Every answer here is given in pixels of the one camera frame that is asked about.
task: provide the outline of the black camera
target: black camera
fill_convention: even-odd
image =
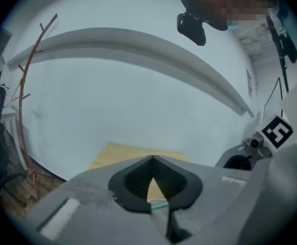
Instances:
[[[206,43],[204,22],[220,31],[228,29],[226,22],[205,19],[204,15],[197,11],[192,0],[181,0],[181,2],[186,8],[186,12],[177,16],[177,30],[197,45],[203,46]]]

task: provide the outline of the white wall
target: white wall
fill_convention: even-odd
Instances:
[[[29,18],[25,29],[17,28],[20,37],[9,51],[12,57],[34,44],[39,23],[46,25],[55,13],[57,24],[45,37],[92,27],[145,32],[199,56],[257,111],[246,77],[246,68],[253,79],[254,70],[239,41],[231,32],[206,25],[207,44],[198,47],[177,32],[176,16],[181,12],[180,0],[58,0]],[[12,14],[9,21],[18,22],[18,17]],[[12,90],[20,78],[19,69],[10,72]],[[31,93],[23,106],[29,153],[66,179],[85,170],[109,142],[180,151],[194,162],[214,165],[226,149],[240,143],[250,121],[247,114],[238,116],[178,80],[104,59],[32,64],[24,92]]]
[[[289,91],[294,88],[297,83],[297,61],[291,63],[288,57],[285,57],[286,61],[286,73],[288,80]],[[254,62],[254,69],[258,78],[258,98],[259,98],[259,109],[262,111],[260,120],[263,120],[264,105],[269,99],[272,90],[280,77],[282,86],[283,98],[286,96],[286,87],[283,80],[280,60],[278,55],[267,57],[258,62]]]

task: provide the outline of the wooden floor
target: wooden floor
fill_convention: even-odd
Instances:
[[[8,173],[14,174],[20,171],[24,171],[21,163],[19,161],[15,146],[9,146],[10,152],[10,160],[12,165],[8,166]],[[38,166],[34,165],[36,171],[41,174],[48,175],[45,171],[43,171]],[[41,200],[45,196],[47,196],[51,191],[58,188],[63,182],[58,179],[48,180],[48,179],[38,179],[38,193],[39,199]],[[1,191],[0,194],[0,204],[4,210],[23,218],[26,216],[32,208],[38,203],[36,200],[36,194],[33,188],[32,180],[27,177],[26,179],[22,177],[18,177],[17,179],[12,180],[6,187],[14,194],[18,199],[27,204],[26,208],[21,207],[9,194],[7,194],[4,190]]]

